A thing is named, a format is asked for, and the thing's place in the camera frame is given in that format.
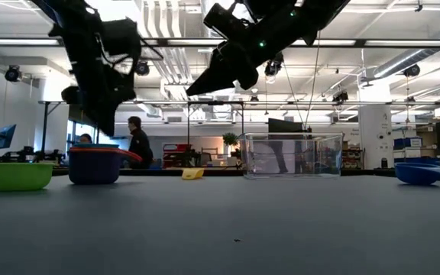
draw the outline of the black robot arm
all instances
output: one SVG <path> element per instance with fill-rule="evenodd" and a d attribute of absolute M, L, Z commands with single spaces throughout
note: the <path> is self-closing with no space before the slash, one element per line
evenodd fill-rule
<path fill-rule="evenodd" d="M 189 87 L 188 95 L 199 95 L 234 87 L 251 88 L 258 78 L 256 68 L 302 38 L 312 45 L 317 33 L 337 16 L 350 0 L 239 0 L 255 23 L 245 26 L 219 4 L 213 5 L 204 23 L 226 41 L 212 53 L 210 67 Z"/>
<path fill-rule="evenodd" d="M 103 133 L 115 131 L 115 111 L 123 101 L 135 99 L 134 70 L 141 56 L 141 37 L 131 19 L 103 22 L 97 10 L 84 0 L 31 0 L 55 25 L 50 37 L 60 37 L 72 64 L 78 86 L 63 91 L 70 104 L 82 110 Z M 120 56 L 111 62 L 109 56 Z M 125 58 L 132 70 L 114 70 Z"/>

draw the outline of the computer monitor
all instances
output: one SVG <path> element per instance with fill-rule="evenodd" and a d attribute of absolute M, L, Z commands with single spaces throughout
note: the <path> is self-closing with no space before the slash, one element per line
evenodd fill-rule
<path fill-rule="evenodd" d="M 11 146 L 13 135 L 15 134 L 16 125 L 9 125 L 0 130 L 0 149 L 6 149 Z"/>

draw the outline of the man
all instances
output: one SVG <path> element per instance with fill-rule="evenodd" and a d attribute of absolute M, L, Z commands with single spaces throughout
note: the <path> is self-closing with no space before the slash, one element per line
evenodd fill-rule
<path fill-rule="evenodd" d="M 89 134 L 81 134 L 79 137 L 79 142 L 81 144 L 92 144 L 91 136 Z"/>
<path fill-rule="evenodd" d="M 130 167 L 133 169 L 149 169 L 154 157 L 150 148 L 149 137 L 142 131 L 141 124 L 142 121 L 139 117 L 128 119 L 128 129 L 132 135 L 128 150 L 142 158 L 140 163 L 131 163 Z"/>

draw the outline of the blue scoop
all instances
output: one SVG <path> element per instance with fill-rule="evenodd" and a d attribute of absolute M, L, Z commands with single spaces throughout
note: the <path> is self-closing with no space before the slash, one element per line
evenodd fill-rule
<path fill-rule="evenodd" d="M 440 180 L 440 166 L 425 163 L 396 163 L 396 177 L 404 183 L 431 185 Z"/>

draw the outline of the gray table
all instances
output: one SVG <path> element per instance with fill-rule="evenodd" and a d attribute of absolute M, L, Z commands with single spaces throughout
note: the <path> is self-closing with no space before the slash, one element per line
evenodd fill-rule
<path fill-rule="evenodd" d="M 436 275 L 440 183 L 55 177 L 0 192 L 3 274 Z"/>

